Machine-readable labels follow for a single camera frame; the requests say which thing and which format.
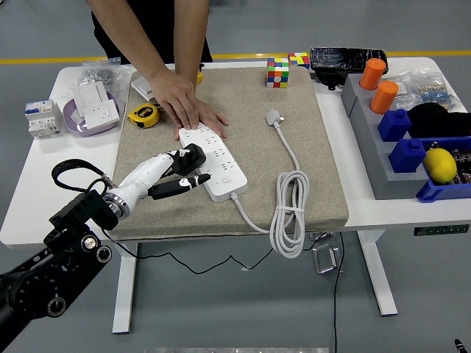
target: blue container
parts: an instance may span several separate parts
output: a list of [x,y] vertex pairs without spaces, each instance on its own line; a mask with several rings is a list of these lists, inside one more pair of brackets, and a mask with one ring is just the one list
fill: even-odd
[[[427,138],[421,139],[424,148],[436,141],[443,149],[471,149],[471,137],[465,138]],[[420,202],[429,203],[436,200],[467,199],[471,197],[471,184],[435,185],[430,176],[428,182],[420,189],[417,199]]]

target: orange object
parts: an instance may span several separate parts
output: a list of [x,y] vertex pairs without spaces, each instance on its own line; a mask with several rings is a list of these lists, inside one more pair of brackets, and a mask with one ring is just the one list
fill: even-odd
[[360,87],[364,90],[375,90],[385,69],[386,63],[381,59],[369,59],[360,80]]
[[395,82],[382,81],[376,90],[369,108],[376,114],[385,114],[391,107],[398,91],[399,86]]

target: yellow lemon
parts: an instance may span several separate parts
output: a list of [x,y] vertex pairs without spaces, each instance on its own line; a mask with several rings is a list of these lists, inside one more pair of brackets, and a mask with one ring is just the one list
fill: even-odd
[[456,175],[456,162],[446,149],[429,149],[424,165],[430,178],[438,184],[446,184]]

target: black shirt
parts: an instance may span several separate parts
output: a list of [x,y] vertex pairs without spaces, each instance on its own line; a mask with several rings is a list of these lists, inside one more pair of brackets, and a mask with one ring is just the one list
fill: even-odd
[[[139,22],[141,22],[141,26],[144,28],[145,33],[157,49],[164,63],[174,63],[174,1],[127,0],[127,3],[131,6]],[[95,25],[95,37],[105,50],[106,55],[109,58],[120,57],[121,64],[130,63],[107,36],[93,13],[92,20]],[[201,62],[213,62],[206,39],[205,45],[203,46]]]

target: black object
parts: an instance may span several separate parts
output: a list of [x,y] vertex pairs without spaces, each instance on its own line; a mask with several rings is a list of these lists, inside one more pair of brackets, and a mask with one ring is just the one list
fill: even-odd
[[464,348],[463,343],[460,340],[455,340],[456,349],[458,349],[458,353],[468,353],[466,348]]
[[173,156],[172,154],[168,154],[174,159],[174,162],[171,165],[171,171],[166,173],[164,177],[172,175],[173,173],[181,176],[188,175],[206,162],[205,153],[198,145],[190,143],[184,149],[189,150],[189,153],[183,156]]
[[176,179],[170,182],[163,182],[157,184],[149,189],[148,195],[154,200],[164,199],[170,196],[180,195],[187,191],[201,185],[203,182],[207,182],[211,178],[210,174],[201,174],[199,176],[193,176],[190,178]]
[[110,261],[111,249],[85,222],[118,219],[95,190],[79,196],[51,217],[56,227],[44,238],[46,249],[0,275],[0,352],[31,320],[61,316]]
[[454,138],[471,135],[471,113],[449,113],[438,103],[423,103],[407,112],[412,138]]
[[366,62],[372,58],[381,59],[386,63],[386,74],[389,68],[383,50],[318,46],[311,48],[311,68],[329,90],[335,90],[337,85],[344,85],[348,74],[363,73]]

